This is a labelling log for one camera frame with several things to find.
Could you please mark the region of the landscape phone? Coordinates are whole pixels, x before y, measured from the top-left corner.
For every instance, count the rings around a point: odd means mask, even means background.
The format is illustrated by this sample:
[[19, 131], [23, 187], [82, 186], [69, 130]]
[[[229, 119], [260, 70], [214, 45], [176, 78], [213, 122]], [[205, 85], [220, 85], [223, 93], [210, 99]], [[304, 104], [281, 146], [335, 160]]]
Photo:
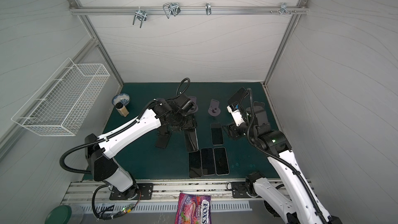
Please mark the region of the landscape phone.
[[202, 177], [202, 159], [200, 150], [188, 153], [188, 164], [190, 178]]
[[199, 147], [196, 129], [186, 129], [183, 133], [187, 152], [198, 151]]

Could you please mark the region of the white-edged phone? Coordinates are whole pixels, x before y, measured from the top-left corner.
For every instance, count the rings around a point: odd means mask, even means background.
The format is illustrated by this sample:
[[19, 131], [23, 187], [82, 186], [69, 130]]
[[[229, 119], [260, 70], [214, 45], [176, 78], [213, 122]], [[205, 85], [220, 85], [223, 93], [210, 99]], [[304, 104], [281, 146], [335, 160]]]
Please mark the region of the white-edged phone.
[[230, 174], [227, 151], [224, 147], [214, 148], [214, 159], [217, 175]]

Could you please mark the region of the purple phone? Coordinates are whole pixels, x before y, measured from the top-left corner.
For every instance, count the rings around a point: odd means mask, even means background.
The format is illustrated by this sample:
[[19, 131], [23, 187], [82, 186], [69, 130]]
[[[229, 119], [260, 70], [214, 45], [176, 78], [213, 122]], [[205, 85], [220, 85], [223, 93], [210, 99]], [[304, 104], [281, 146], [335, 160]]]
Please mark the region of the purple phone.
[[201, 149], [201, 159], [202, 159], [202, 172], [203, 175], [215, 175], [215, 160], [214, 151], [212, 148], [202, 148]]

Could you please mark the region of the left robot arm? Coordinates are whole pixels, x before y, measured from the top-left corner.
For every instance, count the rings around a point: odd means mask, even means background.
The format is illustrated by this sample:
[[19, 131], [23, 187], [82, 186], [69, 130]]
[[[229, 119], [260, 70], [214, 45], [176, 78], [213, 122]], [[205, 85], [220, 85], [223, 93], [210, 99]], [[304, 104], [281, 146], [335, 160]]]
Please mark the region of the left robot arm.
[[[115, 156], [129, 144], [153, 130], [158, 130], [157, 148], [165, 149], [174, 131], [184, 133], [187, 152], [198, 151], [195, 113], [198, 110], [196, 100], [178, 89], [176, 95], [168, 99], [151, 100], [140, 114], [120, 127], [96, 136], [90, 134], [85, 143], [66, 151], [60, 158], [63, 170], [91, 174], [95, 181], [102, 181], [126, 199], [133, 199], [139, 186], [133, 176], [124, 170], [115, 160]], [[70, 154], [84, 149], [88, 170], [74, 169], [66, 165]]]

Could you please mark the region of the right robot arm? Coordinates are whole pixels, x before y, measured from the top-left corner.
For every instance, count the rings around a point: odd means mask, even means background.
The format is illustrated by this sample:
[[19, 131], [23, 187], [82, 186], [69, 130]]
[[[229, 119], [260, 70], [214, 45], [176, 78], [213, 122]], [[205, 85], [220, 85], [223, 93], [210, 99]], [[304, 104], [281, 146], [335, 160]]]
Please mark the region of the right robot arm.
[[280, 217], [286, 224], [340, 224], [323, 206], [302, 173], [292, 146], [286, 136], [273, 130], [267, 119], [264, 103], [253, 100], [250, 88], [239, 88], [228, 100], [228, 112], [233, 123], [224, 126], [229, 138], [246, 138], [257, 151], [266, 155], [269, 163], [279, 175], [288, 195], [280, 190], [260, 172], [246, 177], [246, 194], [262, 198], [267, 211]]

